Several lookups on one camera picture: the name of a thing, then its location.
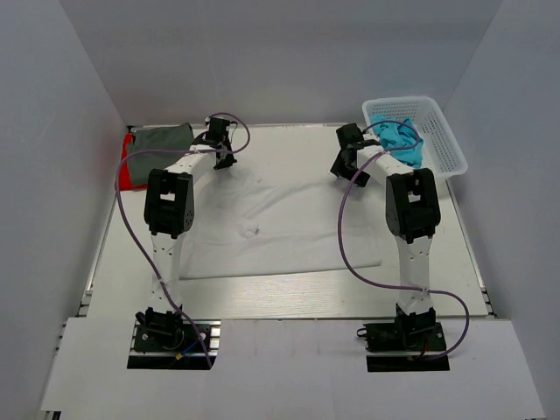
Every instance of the white plastic basket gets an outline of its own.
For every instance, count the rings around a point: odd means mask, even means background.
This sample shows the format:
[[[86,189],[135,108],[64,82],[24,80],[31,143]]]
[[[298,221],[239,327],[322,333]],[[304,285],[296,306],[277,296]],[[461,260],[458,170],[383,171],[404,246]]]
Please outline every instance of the white plastic basket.
[[[433,99],[428,96],[381,98],[365,101],[361,108],[367,125],[371,123],[372,116],[378,115],[398,121],[410,118],[424,140],[422,167],[430,168],[437,181],[466,172],[468,164],[463,152],[444,113]]]

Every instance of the gray fabric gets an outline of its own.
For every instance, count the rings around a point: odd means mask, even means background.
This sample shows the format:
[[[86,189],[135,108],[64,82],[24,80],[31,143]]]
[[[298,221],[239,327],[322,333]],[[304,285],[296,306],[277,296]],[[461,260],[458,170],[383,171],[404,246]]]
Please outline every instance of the gray fabric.
[[[135,134],[134,143],[126,146],[127,155],[147,149],[166,149],[169,151],[188,150],[193,144],[193,129],[188,122],[178,127],[143,129]],[[132,186],[141,186],[148,182],[152,169],[164,169],[173,165],[182,156],[180,154],[145,153],[129,160],[129,174]]]

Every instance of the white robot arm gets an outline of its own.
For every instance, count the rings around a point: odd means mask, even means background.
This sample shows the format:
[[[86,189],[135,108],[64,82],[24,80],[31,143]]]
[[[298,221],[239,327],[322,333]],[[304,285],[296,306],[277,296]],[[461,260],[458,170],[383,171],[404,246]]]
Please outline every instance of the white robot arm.
[[[331,168],[337,177],[352,179],[359,167],[383,152],[356,124],[337,129],[337,137],[340,152]],[[431,240],[441,220],[434,177],[429,169],[414,170],[389,154],[378,157],[354,182],[365,186],[370,176],[385,186],[385,216],[396,239],[400,286],[421,290],[400,290],[396,304],[395,330],[406,347],[413,347],[419,337],[433,333],[437,324],[427,292]]]
[[[149,307],[156,312],[173,310],[161,283],[165,284],[175,304],[182,304],[178,290],[179,269],[186,232],[193,224],[194,185],[207,171],[223,169],[236,162],[230,154],[197,153],[207,151],[210,147],[231,150],[229,121],[210,118],[206,124],[208,131],[195,139],[196,144],[191,147],[192,154],[184,155],[164,170],[154,169],[150,172],[144,220],[150,227],[153,261],[161,275],[161,280],[155,274],[152,275]]]
[[[381,146],[372,145],[365,149],[358,150],[357,166],[361,167],[373,155],[383,152]],[[382,186],[386,186],[387,178],[392,175],[411,175],[414,169],[406,164],[402,164],[389,154],[378,157],[364,171]],[[409,194],[409,199],[414,200],[415,196]],[[424,290],[430,288],[430,246],[431,236],[424,235],[408,243],[406,238],[400,235],[395,236],[396,246],[399,253],[399,275],[401,286],[416,286]],[[425,291],[401,290],[398,300],[399,308],[406,314],[426,313],[433,307],[431,297]]]

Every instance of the white table surface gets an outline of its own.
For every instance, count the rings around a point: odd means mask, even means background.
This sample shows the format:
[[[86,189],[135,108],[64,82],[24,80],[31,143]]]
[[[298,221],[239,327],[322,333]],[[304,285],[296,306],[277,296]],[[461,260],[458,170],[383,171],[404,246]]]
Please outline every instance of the white table surface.
[[[462,319],[443,321],[448,342]],[[211,371],[128,370],[134,320],[68,321],[42,410],[61,420],[543,417],[509,321],[474,320],[448,372],[368,373],[357,320],[226,320]]]
[[[271,183],[331,177],[329,169],[339,151],[335,130],[320,125],[252,128],[251,145],[237,155],[237,165],[251,163]],[[234,145],[239,146],[245,138],[243,129],[238,129]],[[204,177],[195,187],[195,206],[196,191],[203,180]],[[367,188],[375,191],[364,206],[375,226],[382,263],[360,272],[380,283],[398,284],[398,254],[395,238],[385,222],[384,189],[373,180]],[[438,187],[438,194],[442,220],[430,252],[431,288],[457,293],[473,316],[487,315],[473,261],[445,184]],[[144,197],[144,191],[122,194],[131,226],[142,244],[151,249],[144,223]],[[345,269],[180,283],[185,310],[195,319],[385,318],[394,316],[397,298],[395,291],[364,284]],[[130,239],[117,208],[110,220],[93,285],[89,318],[130,319],[146,309],[151,269]],[[433,296],[433,301],[439,316],[464,315],[461,306],[450,297]]]

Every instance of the white towel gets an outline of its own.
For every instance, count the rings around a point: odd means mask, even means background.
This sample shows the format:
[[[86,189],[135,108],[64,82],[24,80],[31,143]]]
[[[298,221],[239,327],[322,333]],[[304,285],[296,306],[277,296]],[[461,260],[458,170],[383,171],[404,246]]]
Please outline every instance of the white towel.
[[[213,172],[195,195],[192,229],[181,277],[290,274],[344,269],[337,217],[347,181],[326,174],[297,185],[269,185],[247,166]],[[346,253],[359,267],[379,265],[362,191],[348,198],[343,220]]]

